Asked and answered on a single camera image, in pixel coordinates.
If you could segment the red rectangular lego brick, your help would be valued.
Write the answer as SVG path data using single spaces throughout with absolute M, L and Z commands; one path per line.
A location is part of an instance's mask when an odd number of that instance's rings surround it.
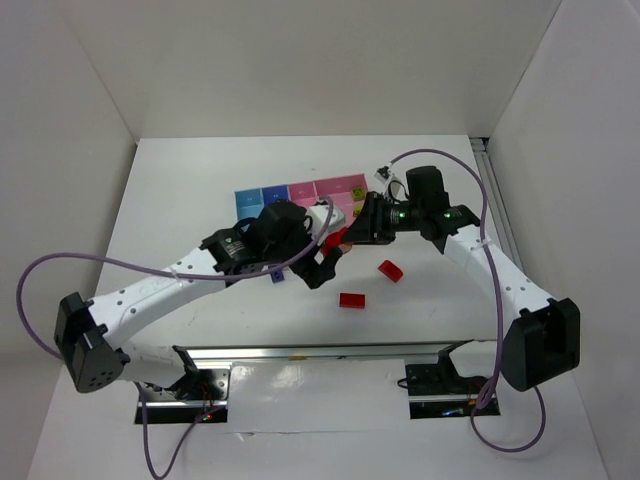
M 339 307 L 347 309 L 365 309 L 366 296 L 360 293 L 341 292 L 339 295 Z

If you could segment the red round lego piece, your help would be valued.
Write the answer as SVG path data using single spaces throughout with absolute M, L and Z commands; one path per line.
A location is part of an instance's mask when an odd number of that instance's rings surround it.
M 343 235 L 347 230 L 347 227 L 343 227 L 326 237 L 321 246 L 321 253 L 324 257 L 327 257 L 334 249 L 338 249 L 342 254 L 348 253 L 352 249 L 353 244 L 343 240 Z

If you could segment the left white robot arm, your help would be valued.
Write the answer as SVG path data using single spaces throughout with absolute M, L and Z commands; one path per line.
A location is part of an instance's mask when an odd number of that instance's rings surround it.
M 79 293 L 59 304 L 54 341 L 77 392 L 92 393 L 125 380 L 185 398 L 211 381 L 186 348 L 145 346 L 132 338 L 171 312 L 241 280 L 290 268 L 311 289 L 335 276 L 342 252 L 316 259 L 327 236 L 346 224 L 324 198 L 311 207 L 288 200 L 264 207 L 206 237 L 164 270 L 110 294 L 85 300 Z

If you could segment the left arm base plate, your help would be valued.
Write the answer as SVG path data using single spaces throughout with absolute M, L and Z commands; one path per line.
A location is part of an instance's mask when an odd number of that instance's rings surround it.
M 143 398 L 150 425 L 190 424 L 198 416 L 202 423 L 222 424 L 228 420 L 228 396 L 231 365 L 215 364 L 204 369 L 200 381 L 186 394 L 179 396 L 159 387 L 144 384 Z

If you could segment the red curved lego brick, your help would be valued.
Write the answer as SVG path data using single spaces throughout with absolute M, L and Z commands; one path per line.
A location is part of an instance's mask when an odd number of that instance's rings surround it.
M 404 276 L 404 272 L 390 260 L 384 260 L 378 266 L 378 270 L 393 283 L 398 283 Z

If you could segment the blue lego brick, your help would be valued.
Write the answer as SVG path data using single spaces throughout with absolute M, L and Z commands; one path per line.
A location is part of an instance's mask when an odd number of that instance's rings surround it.
M 285 276 L 284 276 L 284 273 L 283 273 L 282 270 L 277 270 L 277 271 L 271 272 L 270 273 L 270 278 L 271 278 L 271 281 L 274 284 L 281 283 L 281 282 L 283 282 L 285 280 Z

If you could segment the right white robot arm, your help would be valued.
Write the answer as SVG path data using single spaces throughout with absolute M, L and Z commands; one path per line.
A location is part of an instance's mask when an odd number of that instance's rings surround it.
M 535 285 L 481 232 L 466 206 L 453 206 L 441 172 L 416 167 L 406 174 L 408 198 L 398 203 L 370 192 L 343 235 L 354 245 L 388 245 L 399 232 L 417 232 L 461 267 L 502 311 L 499 371 L 524 392 L 575 369 L 580 362 L 578 306 Z

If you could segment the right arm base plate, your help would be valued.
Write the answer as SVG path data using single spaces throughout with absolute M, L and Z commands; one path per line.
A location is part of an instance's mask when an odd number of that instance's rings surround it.
M 412 420 L 470 417 L 487 382 L 482 376 L 461 377 L 450 366 L 408 364 L 397 385 L 408 394 Z

